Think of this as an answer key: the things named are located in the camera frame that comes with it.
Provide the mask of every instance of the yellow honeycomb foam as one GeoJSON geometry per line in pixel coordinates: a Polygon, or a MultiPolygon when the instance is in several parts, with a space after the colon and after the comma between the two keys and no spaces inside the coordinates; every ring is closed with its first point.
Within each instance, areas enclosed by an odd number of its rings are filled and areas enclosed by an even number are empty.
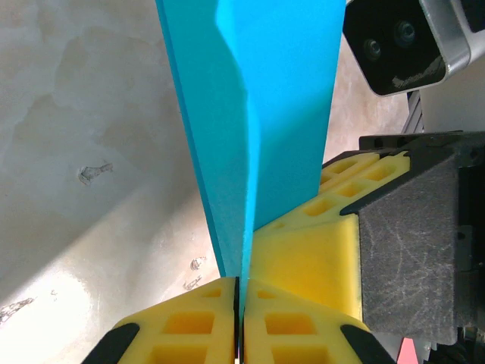
{"type": "Polygon", "coordinates": [[[249,280],[244,315],[246,364],[361,364],[340,331],[354,318],[291,293],[249,280]]]}
{"type": "Polygon", "coordinates": [[[124,318],[140,330],[119,364],[234,364],[235,278],[220,278],[124,318]]]}

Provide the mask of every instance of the black rubber strip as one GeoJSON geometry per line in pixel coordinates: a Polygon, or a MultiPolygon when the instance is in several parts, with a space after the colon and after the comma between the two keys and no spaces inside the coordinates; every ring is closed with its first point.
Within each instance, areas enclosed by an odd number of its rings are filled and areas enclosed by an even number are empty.
{"type": "Polygon", "coordinates": [[[370,332],[354,325],[342,325],[340,330],[362,364],[396,364],[370,332]]]}
{"type": "Polygon", "coordinates": [[[103,336],[82,364],[117,364],[138,331],[139,326],[135,323],[114,328],[103,336]]]}

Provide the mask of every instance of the floor stain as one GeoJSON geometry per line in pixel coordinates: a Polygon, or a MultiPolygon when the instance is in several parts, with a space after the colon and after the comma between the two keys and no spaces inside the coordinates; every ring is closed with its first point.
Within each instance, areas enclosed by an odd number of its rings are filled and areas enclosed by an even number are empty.
{"type": "Polygon", "coordinates": [[[8,306],[3,306],[0,309],[0,325],[6,323],[6,321],[9,320],[9,318],[17,313],[22,307],[30,305],[33,301],[33,298],[27,298],[26,300],[18,301],[8,306]]]}
{"type": "Polygon", "coordinates": [[[79,173],[79,180],[85,185],[89,186],[91,181],[98,177],[101,173],[106,171],[113,171],[113,164],[108,163],[101,167],[84,167],[79,173]]]}

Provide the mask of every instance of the concrete floor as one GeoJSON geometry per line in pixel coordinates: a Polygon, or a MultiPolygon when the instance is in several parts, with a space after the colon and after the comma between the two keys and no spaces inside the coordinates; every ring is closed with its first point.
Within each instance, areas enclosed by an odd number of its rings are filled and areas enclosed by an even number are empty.
{"type": "MultiPolygon", "coordinates": [[[[0,0],[0,115],[0,362],[80,362],[218,276],[153,0],[0,0]]],[[[344,41],[325,158],[406,115],[344,41]]]]}

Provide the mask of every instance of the yellow foam pad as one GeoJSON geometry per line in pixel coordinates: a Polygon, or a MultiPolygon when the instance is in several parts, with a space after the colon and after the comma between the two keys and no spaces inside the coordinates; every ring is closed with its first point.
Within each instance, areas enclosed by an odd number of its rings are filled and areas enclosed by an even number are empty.
{"type": "Polygon", "coordinates": [[[361,364],[340,331],[365,325],[333,309],[249,280],[244,315],[246,364],[361,364]]]}
{"type": "Polygon", "coordinates": [[[338,183],[255,232],[250,278],[361,319],[358,217],[340,211],[410,167],[405,152],[377,162],[370,162],[375,158],[370,154],[338,161],[355,162],[331,172],[348,178],[336,178],[338,183]],[[363,168],[357,168],[359,162],[363,168]],[[351,168],[358,171],[350,173],[351,168]]]}
{"type": "Polygon", "coordinates": [[[233,364],[235,278],[220,278],[124,318],[140,329],[120,364],[233,364]]]}
{"type": "Polygon", "coordinates": [[[331,187],[348,180],[351,176],[377,162],[379,158],[378,153],[362,153],[328,165],[321,170],[318,193],[325,192],[331,187]]]}

